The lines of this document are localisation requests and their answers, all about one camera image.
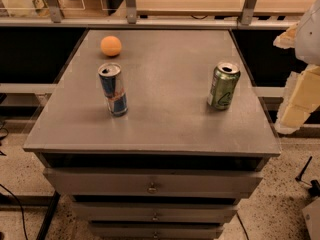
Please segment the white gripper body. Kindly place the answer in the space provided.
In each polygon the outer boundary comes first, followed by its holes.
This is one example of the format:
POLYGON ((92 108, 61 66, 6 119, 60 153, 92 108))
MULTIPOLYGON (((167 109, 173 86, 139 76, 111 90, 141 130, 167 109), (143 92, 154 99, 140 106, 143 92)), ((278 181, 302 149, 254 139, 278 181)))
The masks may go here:
POLYGON ((295 36, 296 58, 320 65, 320 0, 316 0, 298 23, 295 36))

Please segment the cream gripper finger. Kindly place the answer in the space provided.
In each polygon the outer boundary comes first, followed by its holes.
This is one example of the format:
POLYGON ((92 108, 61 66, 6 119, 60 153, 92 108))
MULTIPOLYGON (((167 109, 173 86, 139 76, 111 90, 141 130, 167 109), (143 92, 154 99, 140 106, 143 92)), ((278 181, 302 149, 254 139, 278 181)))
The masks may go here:
POLYGON ((294 48, 297 26, 298 24, 294 24, 277 36, 273 41, 273 45, 281 49, 294 48))
POLYGON ((284 88, 275 129, 280 134, 299 130, 320 107, 320 67, 308 65, 301 73, 291 72, 284 88))

